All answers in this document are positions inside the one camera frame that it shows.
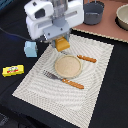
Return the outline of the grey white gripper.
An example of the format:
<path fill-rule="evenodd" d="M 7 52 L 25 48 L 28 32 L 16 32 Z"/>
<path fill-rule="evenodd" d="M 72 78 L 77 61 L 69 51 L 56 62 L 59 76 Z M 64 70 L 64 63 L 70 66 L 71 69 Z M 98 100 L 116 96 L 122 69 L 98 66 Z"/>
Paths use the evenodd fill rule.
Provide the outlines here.
<path fill-rule="evenodd" d="M 32 40 L 52 42 L 84 20 L 83 0 L 31 0 L 24 6 L 26 24 Z"/>

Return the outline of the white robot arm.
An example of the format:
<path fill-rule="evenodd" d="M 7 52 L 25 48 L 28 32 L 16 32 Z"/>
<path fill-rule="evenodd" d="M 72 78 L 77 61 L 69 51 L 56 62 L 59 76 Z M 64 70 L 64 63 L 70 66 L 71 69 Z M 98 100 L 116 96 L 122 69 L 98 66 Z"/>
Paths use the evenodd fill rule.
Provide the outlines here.
<path fill-rule="evenodd" d="M 83 0 L 31 0 L 24 6 L 32 40 L 69 39 L 70 30 L 83 23 Z"/>

